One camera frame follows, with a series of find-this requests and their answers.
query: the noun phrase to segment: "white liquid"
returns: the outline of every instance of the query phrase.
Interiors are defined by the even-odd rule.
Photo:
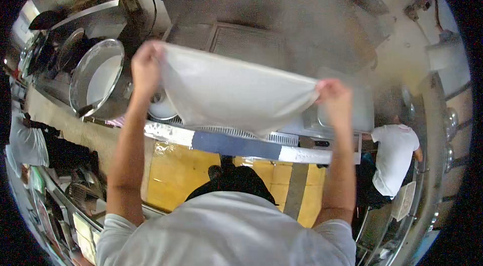
[[[102,63],[89,82],[87,104],[102,100],[114,84],[121,65],[121,55],[115,55]]]

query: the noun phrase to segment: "yellow tile floor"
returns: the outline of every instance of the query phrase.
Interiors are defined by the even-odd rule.
[[[235,166],[251,166],[262,178],[283,211],[287,198],[292,163],[236,157]],[[145,201],[157,208],[172,211],[198,186],[208,182],[208,168],[220,165],[218,154],[156,141],[151,162]],[[325,169],[309,165],[307,183],[298,221],[311,227],[320,210]]]

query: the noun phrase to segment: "black cable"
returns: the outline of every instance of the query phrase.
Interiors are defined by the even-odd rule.
[[[154,23],[156,22],[156,16],[157,16],[157,8],[156,8],[156,2],[153,0],[153,6],[154,6],[154,19],[153,19],[153,24],[151,25],[151,27],[149,28],[149,31],[148,33],[146,34],[146,36],[144,37],[144,40],[147,40],[149,35],[151,35],[151,32],[153,32],[153,28],[154,28]]]

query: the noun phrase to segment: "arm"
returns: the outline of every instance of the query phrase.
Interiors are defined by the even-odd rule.
[[[144,172],[144,123],[149,100],[160,82],[162,45],[145,42],[131,60],[134,91],[107,175],[107,213],[136,226],[144,221],[141,182]]]
[[[324,104],[334,127],[335,147],[327,171],[322,208],[314,226],[331,219],[351,223],[355,208],[352,92],[339,80],[321,81],[316,89],[320,93],[317,102]]]
[[[421,150],[421,147],[414,151],[414,157],[418,162],[423,162],[423,151]]]
[[[57,136],[60,135],[60,131],[59,130],[57,130],[56,128],[54,128],[53,126],[50,126],[48,124],[36,122],[36,121],[30,120],[28,118],[23,118],[22,119],[22,123],[26,127],[29,127],[29,128],[41,129],[41,130],[48,130],[50,133],[52,133],[54,135],[57,135]]]

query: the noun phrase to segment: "white cloth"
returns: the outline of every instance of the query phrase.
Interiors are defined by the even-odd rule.
[[[213,192],[136,228],[106,215],[97,265],[354,265],[347,222],[304,228],[255,195]]]
[[[12,113],[10,144],[7,151],[7,159],[17,175],[17,170],[21,169],[23,163],[31,166],[49,166],[49,155],[42,131],[23,125],[23,118],[23,114]]]
[[[372,141],[379,141],[372,183],[381,195],[394,198],[419,148],[418,136],[404,124],[391,124],[375,128]]]
[[[266,138],[317,99],[317,80],[165,44],[163,86],[184,127],[232,127]]]

